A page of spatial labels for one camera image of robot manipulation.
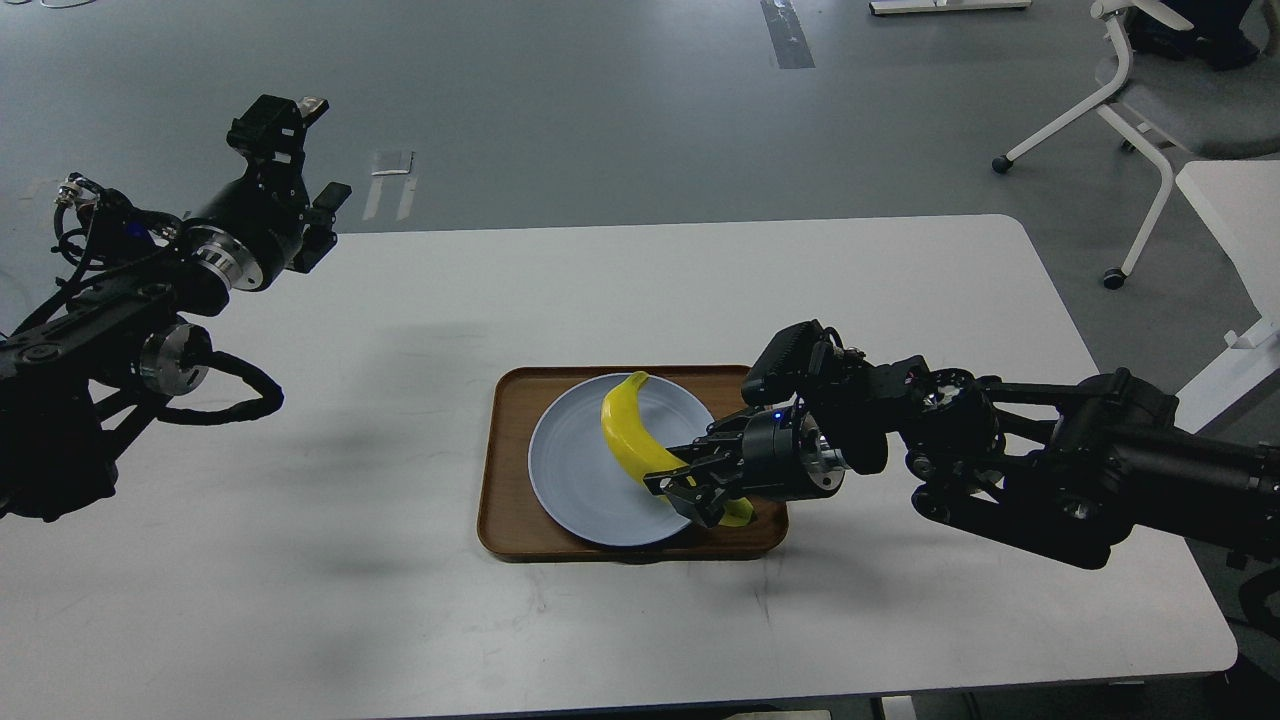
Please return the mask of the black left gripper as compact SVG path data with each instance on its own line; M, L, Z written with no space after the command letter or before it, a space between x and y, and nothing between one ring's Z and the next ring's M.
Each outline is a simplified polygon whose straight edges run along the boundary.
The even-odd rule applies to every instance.
M186 240L229 249L239 264L232 288L264 291L289 261L292 272L310 273L337 246L337 213L352 188L330 182L310 204L302 177L307 131L329 108L324 97L262 95L230 123L227 143L244 159L244 174L186 222Z

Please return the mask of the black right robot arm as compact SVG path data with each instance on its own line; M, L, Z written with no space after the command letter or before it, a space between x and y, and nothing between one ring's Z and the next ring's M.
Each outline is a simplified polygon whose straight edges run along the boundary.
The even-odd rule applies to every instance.
M1277 448L1175 425L1178 400L1120 368L1074 386L1010 383L922 356L874 365L817 320L780 331L745 409L673 448L645 487L703 527L736 498L833 496L881 473L899 436L924 518L1082 569L1135 527L1277 559Z

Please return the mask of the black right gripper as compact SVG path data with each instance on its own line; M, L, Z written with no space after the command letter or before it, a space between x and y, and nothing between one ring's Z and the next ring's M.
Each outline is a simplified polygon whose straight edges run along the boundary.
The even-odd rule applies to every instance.
M663 445L643 427L643 486L704 528L753 524L756 510L745 496L828 498L847 469L803 405L721 418L685 445Z

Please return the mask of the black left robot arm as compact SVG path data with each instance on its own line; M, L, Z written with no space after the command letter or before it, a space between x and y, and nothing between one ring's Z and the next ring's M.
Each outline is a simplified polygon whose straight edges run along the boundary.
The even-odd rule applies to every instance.
M305 186L323 97L264 95L227 135L246 161L191 218L137 208L73 173L58 188L52 251L72 274L3 341L3 514L55 521L115 493L118 459L152 423L218 427L276 413L264 370L212 347L189 315L234 291L311 272L337 245L351 195Z

